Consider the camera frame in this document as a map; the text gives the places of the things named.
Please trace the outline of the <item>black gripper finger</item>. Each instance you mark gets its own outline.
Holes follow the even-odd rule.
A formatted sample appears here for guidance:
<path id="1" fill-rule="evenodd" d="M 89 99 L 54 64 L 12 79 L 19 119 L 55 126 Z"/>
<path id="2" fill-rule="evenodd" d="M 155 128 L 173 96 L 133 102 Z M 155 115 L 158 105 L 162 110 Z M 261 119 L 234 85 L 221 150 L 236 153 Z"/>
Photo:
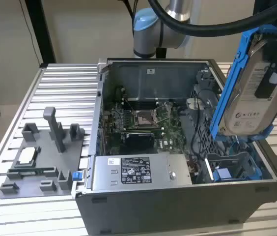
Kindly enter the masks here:
<path id="1" fill-rule="evenodd" d="M 276 76 L 275 65 L 270 64 L 254 95 L 256 98 L 269 98 L 277 86 L 271 83 L 272 75 Z"/>

